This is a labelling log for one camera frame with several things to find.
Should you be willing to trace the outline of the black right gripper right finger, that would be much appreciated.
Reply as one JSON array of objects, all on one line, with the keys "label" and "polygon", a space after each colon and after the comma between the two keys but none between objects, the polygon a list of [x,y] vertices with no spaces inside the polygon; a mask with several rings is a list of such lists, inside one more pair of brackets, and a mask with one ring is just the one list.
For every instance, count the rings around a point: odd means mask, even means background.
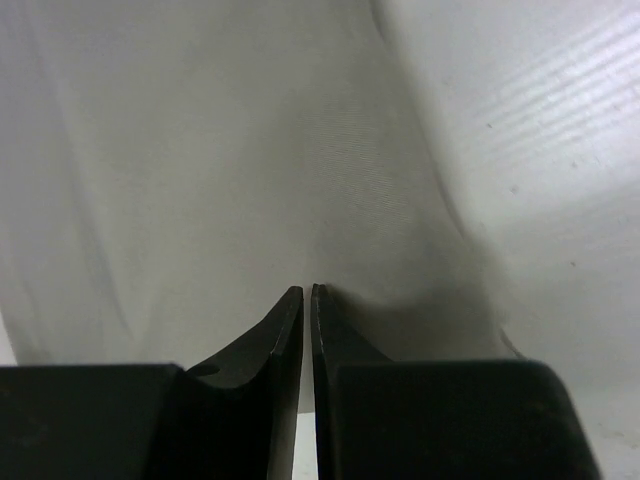
[{"label": "black right gripper right finger", "polygon": [[318,471],[321,479],[394,477],[393,363],[315,284],[310,317]]}]

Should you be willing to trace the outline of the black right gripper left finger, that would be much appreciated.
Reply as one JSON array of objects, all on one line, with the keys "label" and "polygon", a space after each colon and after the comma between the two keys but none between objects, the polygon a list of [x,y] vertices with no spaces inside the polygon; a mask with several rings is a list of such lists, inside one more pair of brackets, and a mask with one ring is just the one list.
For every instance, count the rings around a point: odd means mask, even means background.
[{"label": "black right gripper left finger", "polygon": [[167,479],[289,479],[303,353],[303,290],[178,373],[164,408]]}]

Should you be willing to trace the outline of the grey cloth napkin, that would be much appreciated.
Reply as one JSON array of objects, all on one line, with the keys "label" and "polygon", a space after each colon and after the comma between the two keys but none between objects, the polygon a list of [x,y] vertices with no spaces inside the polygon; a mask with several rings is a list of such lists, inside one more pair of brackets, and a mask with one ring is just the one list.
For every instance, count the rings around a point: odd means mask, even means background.
[{"label": "grey cloth napkin", "polygon": [[5,1],[21,364],[190,366],[290,286],[400,360],[506,357],[375,1]]}]

